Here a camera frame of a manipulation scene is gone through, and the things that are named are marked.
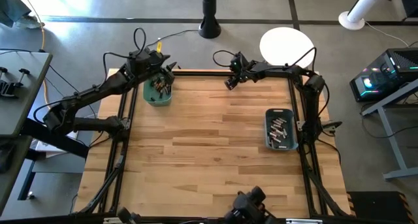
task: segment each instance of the gray floor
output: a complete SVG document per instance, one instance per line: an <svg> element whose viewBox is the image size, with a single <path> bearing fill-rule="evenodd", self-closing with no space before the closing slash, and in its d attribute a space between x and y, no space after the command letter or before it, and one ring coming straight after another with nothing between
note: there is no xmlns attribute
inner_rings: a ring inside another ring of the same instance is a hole
<svg viewBox="0 0 418 224"><path fill-rule="evenodd" d="M92 16L99 18L201 18L200 0L32 0L35 8L43 15ZM356 0L295 0L298 17L301 20L337 20L340 12L349 10ZM242 19L290 19L288 0L218 0L218 18ZM402 13L396 3L379 0L368 14L369 20L400 20ZM170 54L169 61L177 61L185 69L217 68L212 62L212 53L219 49L232 52L242 51L249 59L261 60L259 40L273 27L285 25L242 25L222 24L223 32L213 40L204 40L198 34L186 33L163 42L163 53ZM148 43L158 37L184 29L195 29L197 24L84 24L47 23L46 51L54 55L52 66L78 89L89 88L104 78L101 57L103 52L112 51L126 54L134 50L132 32L143 27ZM417 27L378 27L387 33L400 37L408 43L418 40ZM398 169L388 140L374 139L361 127L360 104L354 101L348 82L365 66L387 48L402 47L402 43L366 27L361 31L348 31L338 25L303 25L301 30L318 47L315 69L327 81L331 98L329 111L332 119L343 121L338 129L336 142L342 154L342 170L348 191L401 191L418 217L418 176L384 182L382 173ZM37 50L40 46L40 31L9 29L0 26L0 46L2 48L25 48ZM219 62L228 63L229 56L219 56ZM109 67L119 67L123 60L108 57ZM48 79L63 94L73 90L66 86L55 73L48 71ZM61 98L48 83L50 100ZM35 106L43 103L42 90ZM97 111L99 105L93 105ZM415 112L390 112L389 117L397 129L417 125ZM80 116L92 114L83 109ZM368 118L366 126L375 135L383 131L378 120ZM400 146L409 166L418 166L416 131L400 133ZM85 142L89 135L80 135ZM16 201L19 185L23 181L29 161L19 175L7 208L0 219L39 217L68 214L71 200L78 190L82 171L82 161L72 155L60 155L59 161L74 161L67 168L68 174L39 173L31 190L35 200ZM54 172L50 165L40 163L39 170ZM24 208L21 214L18 208Z"/></svg>

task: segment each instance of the white cord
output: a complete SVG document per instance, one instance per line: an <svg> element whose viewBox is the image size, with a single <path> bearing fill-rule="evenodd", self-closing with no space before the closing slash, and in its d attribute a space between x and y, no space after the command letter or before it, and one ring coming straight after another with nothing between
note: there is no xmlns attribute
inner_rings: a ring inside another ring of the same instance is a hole
<svg viewBox="0 0 418 224"><path fill-rule="evenodd" d="M370 28L372 28L372 29L374 29L374 30L376 30L376 31L379 31L380 33L383 33L383 34L387 35L388 37L392 37L392 38L394 38L394 39L397 39L397 40L399 40L399 41L403 42L403 43L404 43L407 47L409 47L408 43L407 43L407 42L405 42L405 41L403 41L401 38L394 37L393 35L390 35L390 34L388 34L388 33L385 33L385 32L383 32L383 31L379 30L378 28L376 28L376 27L374 27L374 26L370 25L368 22L366 22L366 21L364 21L364 22L365 22L368 26L370 26Z"/></svg>
<svg viewBox="0 0 418 224"><path fill-rule="evenodd" d="M39 15L38 15L37 11L35 10L35 7L32 5L32 3L31 3L31 1L30 1L30 0L27 0L27 2L29 3L29 5L31 5L32 10L33 10L33 12L35 13L35 15L37 16L38 21L39 21L39 23L40 23L40 30L42 31L42 45L41 45L41 47L40 47L40 48L43 50L43 49L45 48L45 30L44 30L44 28L43 28L43 26L42 26L42 21L40 20L40 17L39 17Z"/></svg>

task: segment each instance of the desk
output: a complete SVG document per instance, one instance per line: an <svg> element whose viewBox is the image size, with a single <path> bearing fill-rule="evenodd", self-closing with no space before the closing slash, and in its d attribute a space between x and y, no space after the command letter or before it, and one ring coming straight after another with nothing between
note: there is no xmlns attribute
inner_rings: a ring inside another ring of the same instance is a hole
<svg viewBox="0 0 418 224"><path fill-rule="evenodd" d="M14 182L20 171L24 159L35 161L44 154L30 149L32 138L57 146L67 152L80 157L87 157L88 147L66 136L55 135L46 127L29 118L27 115L37 96L40 85L52 59L51 54L36 52L1 52L0 67L8 71L1 79L9 82L18 82L21 76L20 69L27 69L30 73L22 78L22 86L15 91L17 98L0 97L0 141L7 141L14 145L14 155L10 169L0 174L0 215L12 191ZM34 162L27 173L24 185L18 196L19 200L27 197L35 173L32 172Z"/></svg>
<svg viewBox="0 0 418 224"><path fill-rule="evenodd" d="M277 217L308 217L298 153L270 151L263 136L267 109L292 108L287 80L266 78L232 91L224 80L177 76L171 105L162 107L146 103L140 86L119 207L142 216L223 217L237 191L258 185L267 194L267 209ZM103 99L99 117L116 115L119 102L120 96ZM328 120L327 111L322 118ZM333 138L321 139L334 144ZM109 152L110 142L90 149L75 212L103 183ZM324 186L350 213L336 152L317 143L317 156Z"/></svg>
<svg viewBox="0 0 418 224"><path fill-rule="evenodd" d="M407 176L418 175L418 167L408 168L405 164L405 160L400 152L400 147L394 135L395 132L393 131L391 124L386 115L386 108L389 107L396 107L396 108L411 108L415 107L414 104L396 104L402 99L408 98L410 95L415 94L418 89L418 79L410 82L408 85L398 89L396 92L390 94L389 96L385 97L384 99L380 100L377 103L374 103L372 106L363 110L361 112L362 117L366 117L374 112L377 112L380 116L380 120L383 124L383 128L385 129L387 139L391 143L391 147L396 158L396 162L398 162L399 170L391 171L386 174L383 174L383 178L388 181L394 178L403 178Z"/></svg>

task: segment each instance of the green bin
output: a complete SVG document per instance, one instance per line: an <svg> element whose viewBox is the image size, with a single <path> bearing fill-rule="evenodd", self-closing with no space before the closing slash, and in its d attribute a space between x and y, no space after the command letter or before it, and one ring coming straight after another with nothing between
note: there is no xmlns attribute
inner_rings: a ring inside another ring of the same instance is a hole
<svg viewBox="0 0 418 224"><path fill-rule="evenodd" d="M160 93L151 86L151 82L151 79L144 82L144 100L152 106L168 106L171 103L172 91L169 91L169 94L163 91L163 97L160 99Z"/></svg>

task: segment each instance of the black stand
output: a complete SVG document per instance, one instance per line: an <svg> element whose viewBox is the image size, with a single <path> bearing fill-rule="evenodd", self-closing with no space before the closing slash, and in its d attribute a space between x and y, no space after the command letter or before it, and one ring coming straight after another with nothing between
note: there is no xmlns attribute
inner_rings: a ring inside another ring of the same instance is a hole
<svg viewBox="0 0 418 224"><path fill-rule="evenodd" d="M221 34L221 26L215 18L216 0L202 0L203 21L199 26L199 34L206 39L213 39Z"/></svg>
<svg viewBox="0 0 418 224"><path fill-rule="evenodd" d="M77 142L65 135L51 133L47 127L29 118L25 120L24 126L20 131L21 135L29 135L40 141L53 145L66 152L87 158L89 147Z"/></svg>

